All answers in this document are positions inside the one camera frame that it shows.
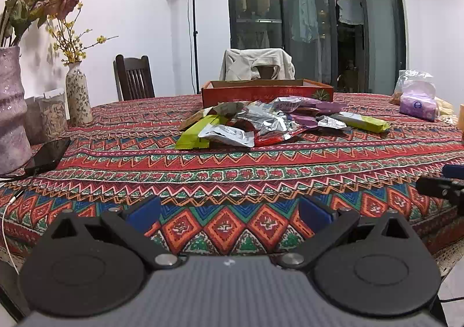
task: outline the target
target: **vase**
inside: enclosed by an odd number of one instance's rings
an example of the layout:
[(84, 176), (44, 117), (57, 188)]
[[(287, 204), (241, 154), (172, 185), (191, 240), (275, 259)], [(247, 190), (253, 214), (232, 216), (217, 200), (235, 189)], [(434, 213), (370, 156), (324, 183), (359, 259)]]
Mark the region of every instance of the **vase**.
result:
[(68, 99), (69, 123), (71, 126), (83, 126), (92, 122), (87, 78), (80, 69), (80, 62), (69, 64), (66, 75), (66, 97)]
[(20, 168), (32, 156), (23, 121), (27, 105), (21, 83), (19, 47), (0, 48), (0, 174)]

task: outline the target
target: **black phone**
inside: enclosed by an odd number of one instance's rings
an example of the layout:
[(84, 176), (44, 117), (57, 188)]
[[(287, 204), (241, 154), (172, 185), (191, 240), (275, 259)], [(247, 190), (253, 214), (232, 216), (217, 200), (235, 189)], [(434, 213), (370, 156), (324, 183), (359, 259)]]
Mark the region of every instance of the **black phone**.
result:
[(71, 139), (66, 137), (43, 144), (35, 156), (26, 164), (24, 172), (27, 175), (37, 175), (56, 169), (70, 143)]

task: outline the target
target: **patterned tablecloth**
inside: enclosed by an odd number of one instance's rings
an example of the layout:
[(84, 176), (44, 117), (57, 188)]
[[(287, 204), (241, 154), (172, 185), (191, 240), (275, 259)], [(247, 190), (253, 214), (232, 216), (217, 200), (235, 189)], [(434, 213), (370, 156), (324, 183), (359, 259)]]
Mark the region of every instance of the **patterned tablecloth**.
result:
[[(402, 115), (386, 96), (338, 94), (335, 100), (391, 121), (390, 132), (305, 133), (263, 148), (177, 151), (178, 125), (201, 108), (199, 96), (96, 107), (91, 125), (67, 133), (72, 143), (59, 167), (34, 178), (6, 211), (12, 251), (25, 257), (63, 209), (98, 216), (151, 194), (162, 198), (162, 215), (146, 235), (175, 253), (288, 250), (313, 234), (298, 215), (300, 194), (366, 216), (395, 208), (432, 253), (464, 237), (456, 208), (414, 188), (419, 175), (464, 163), (461, 131)], [(0, 190), (0, 213), (26, 182)]]

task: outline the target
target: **sliding glass door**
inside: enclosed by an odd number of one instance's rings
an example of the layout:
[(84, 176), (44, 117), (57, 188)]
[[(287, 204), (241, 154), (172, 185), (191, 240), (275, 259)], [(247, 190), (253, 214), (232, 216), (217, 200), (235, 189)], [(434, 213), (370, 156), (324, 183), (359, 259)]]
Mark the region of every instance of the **sliding glass door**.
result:
[(393, 0), (366, 0), (369, 17), (370, 92), (393, 94), (396, 71), (396, 36)]
[(289, 53), (297, 78), (330, 84), (329, 0), (287, 0)]
[(296, 78), (392, 93), (405, 68), (401, 0), (229, 0), (233, 48), (283, 48)]

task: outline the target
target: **red cardboard box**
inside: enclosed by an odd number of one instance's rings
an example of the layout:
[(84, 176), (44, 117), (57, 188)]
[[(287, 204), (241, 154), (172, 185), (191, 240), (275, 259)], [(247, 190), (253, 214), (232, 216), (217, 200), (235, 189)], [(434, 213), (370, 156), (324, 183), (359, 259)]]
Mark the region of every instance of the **red cardboard box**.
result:
[(203, 108), (220, 102), (261, 101), (296, 95), (333, 102), (334, 88), (312, 80), (208, 81), (201, 88)]

